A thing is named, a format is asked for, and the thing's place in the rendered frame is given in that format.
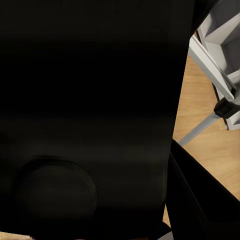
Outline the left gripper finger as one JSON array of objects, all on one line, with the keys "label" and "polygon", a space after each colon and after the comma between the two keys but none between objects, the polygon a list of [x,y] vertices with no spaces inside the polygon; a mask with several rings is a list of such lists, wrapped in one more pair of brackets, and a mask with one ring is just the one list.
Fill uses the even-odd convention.
[{"label": "left gripper finger", "polygon": [[240,201],[173,138],[165,204],[174,240],[240,240]]}]

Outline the camera tripod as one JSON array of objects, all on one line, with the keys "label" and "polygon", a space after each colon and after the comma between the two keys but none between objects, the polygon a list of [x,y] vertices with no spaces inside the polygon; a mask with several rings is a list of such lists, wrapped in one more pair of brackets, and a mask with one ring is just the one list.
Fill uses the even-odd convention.
[{"label": "camera tripod", "polygon": [[188,55],[224,97],[215,105],[212,114],[178,141],[182,147],[220,118],[229,119],[240,111],[240,88],[237,89],[195,35],[189,41]]}]

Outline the digital camera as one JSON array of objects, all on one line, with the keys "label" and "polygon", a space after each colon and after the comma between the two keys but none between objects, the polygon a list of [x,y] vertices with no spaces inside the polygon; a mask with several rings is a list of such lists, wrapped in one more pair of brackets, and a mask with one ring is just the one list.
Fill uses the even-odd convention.
[{"label": "digital camera", "polygon": [[219,0],[0,0],[0,232],[162,226],[190,39]]}]

